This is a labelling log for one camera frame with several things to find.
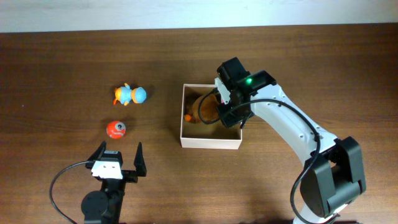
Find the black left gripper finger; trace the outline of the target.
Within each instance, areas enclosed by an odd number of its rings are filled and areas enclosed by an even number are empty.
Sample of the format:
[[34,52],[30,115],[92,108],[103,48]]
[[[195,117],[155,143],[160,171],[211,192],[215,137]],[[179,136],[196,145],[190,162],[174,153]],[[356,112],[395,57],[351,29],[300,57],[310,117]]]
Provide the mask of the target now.
[[138,177],[145,177],[147,175],[146,163],[143,156],[142,143],[139,142],[137,146],[136,156],[134,158],[134,166],[136,168],[136,175]]
[[103,141],[97,150],[92,153],[92,155],[88,158],[88,161],[98,161],[101,159],[104,151],[106,150],[106,141]]

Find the brown plush toy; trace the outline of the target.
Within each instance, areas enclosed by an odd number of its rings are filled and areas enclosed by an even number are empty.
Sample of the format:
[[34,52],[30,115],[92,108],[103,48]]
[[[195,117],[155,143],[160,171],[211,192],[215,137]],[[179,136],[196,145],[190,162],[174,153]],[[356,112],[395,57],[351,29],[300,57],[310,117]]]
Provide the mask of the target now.
[[[198,115],[199,104],[206,95],[187,98],[185,102],[184,120],[189,123],[202,123]],[[205,121],[213,121],[219,118],[217,112],[218,100],[214,94],[207,96],[200,107],[201,117]]]

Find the pink cardboard box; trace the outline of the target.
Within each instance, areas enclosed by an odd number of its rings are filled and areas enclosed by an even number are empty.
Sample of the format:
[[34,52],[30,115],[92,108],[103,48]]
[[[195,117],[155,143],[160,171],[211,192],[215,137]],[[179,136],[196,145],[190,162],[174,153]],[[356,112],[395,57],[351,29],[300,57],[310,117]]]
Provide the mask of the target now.
[[185,120],[187,103],[193,103],[198,97],[209,93],[215,85],[184,84],[180,122],[180,142],[183,148],[199,149],[239,149],[243,140],[243,131],[239,125],[226,128],[218,121],[214,124],[194,124]]

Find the orange and blue duck toy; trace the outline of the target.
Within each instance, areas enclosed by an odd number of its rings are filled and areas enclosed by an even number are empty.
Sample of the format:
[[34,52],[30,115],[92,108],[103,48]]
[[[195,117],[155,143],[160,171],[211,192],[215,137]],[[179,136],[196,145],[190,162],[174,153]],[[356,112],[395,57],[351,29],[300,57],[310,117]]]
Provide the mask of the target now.
[[113,105],[117,102],[127,106],[131,101],[135,104],[141,104],[147,99],[147,93],[143,87],[137,87],[132,89],[127,83],[124,86],[116,88],[114,90]]

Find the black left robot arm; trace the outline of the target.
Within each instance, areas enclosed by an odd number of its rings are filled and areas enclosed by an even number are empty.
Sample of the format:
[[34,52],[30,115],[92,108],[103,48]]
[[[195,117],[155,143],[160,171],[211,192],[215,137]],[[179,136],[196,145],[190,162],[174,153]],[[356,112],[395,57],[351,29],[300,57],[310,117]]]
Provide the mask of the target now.
[[102,142],[88,158],[85,167],[101,182],[101,188],[88,193],[81,202],[85,223],[119,223],[126,184],[136,183],[139,177],[147,175],[141,143],[137,146],[133,164],[134,170],[123,170],[121,152],[107,150],[106,142]]

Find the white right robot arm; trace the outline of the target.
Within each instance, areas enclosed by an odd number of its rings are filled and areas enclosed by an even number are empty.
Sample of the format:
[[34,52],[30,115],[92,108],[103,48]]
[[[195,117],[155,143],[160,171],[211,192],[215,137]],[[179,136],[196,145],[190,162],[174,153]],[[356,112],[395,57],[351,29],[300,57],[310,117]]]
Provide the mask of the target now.
[[334,223],[366,191],[361,147],[340,139],[307,116],[267,72],[251,73],[234,58],[217,69],[212,85],[183,86],[180,141],[183,147],[237,149],[243,127],[257,116],[293,149],[303,169],[291,194],[304,205],[295,223]]

